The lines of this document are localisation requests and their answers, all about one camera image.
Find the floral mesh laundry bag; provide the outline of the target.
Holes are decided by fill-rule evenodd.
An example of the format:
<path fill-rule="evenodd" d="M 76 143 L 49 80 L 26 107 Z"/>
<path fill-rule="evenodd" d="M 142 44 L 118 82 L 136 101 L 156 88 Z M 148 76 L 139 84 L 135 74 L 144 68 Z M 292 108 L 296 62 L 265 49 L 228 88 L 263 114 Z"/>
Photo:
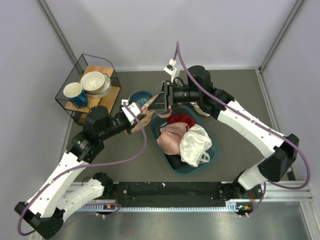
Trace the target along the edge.
<path fill-rule="evenodd" d="M 148 110 L 149 104 L 157 97 L 158 95 L 154 95 L 141 109 L 143 113 L 146 115 L 143 119 L 140 120 L 142 126 L 145 128 L 150 122 L 154 114 L 157 114 L 160 118 L 165 119 L 171 116 L 172 110 L 169 109 L 167 111 L 155 111 Z"/>

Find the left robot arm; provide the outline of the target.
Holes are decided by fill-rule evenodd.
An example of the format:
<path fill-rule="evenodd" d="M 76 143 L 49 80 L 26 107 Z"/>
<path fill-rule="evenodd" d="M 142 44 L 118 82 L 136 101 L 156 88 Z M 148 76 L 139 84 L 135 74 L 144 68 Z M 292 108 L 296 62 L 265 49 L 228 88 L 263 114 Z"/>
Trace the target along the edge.
<path fill-rule="evenodd" d="M 65 193 L 85 168 L 101 167 L 93 160 L 104 149 L 104 140 L 123 131 L 130 132 L 136 125 L 141 127 L 143 115 L 135 102 L 122 104 L 116 116 L 111 116 L 104 106 L 93 107 L 84 119 L 83 130 L 72 139 L 42 187 L 29 200 L 15 206 L 19 214 L 18 234 L 29 236 L 37 232 L 44 239 L 50 239 L 81 207 L 99 197 L 109 198 L 114 187 L 103 173 L 97 173 L 78 190 Z"/>

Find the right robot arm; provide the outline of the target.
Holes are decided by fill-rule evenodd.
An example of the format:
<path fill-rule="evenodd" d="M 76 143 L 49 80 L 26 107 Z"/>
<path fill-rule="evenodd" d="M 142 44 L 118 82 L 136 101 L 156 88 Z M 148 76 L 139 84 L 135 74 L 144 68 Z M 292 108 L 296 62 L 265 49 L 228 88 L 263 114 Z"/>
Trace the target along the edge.
<path fill-rule="evenodd" d="M 255 118 L 233 96 L 214 87 L 209 71 L 203 66 L 188 68 L 188 83 L 182 85 L 175 82 L 179 75 L 172 64 L 167 64 L 164 71 L 171 80 L 163 81 L 159 95 L 149 106 L 150 110 L 167 111 L 178 104 L 195 103 L 201 112 L 234 129 L 264 156 L 264 160 L 244 170 L 235 179 L 233 192 L 237 197 L 245 198 L 259 184 L 276 184 L 281 180 L 297 158 L 297 136 L 285 136 Z"/>

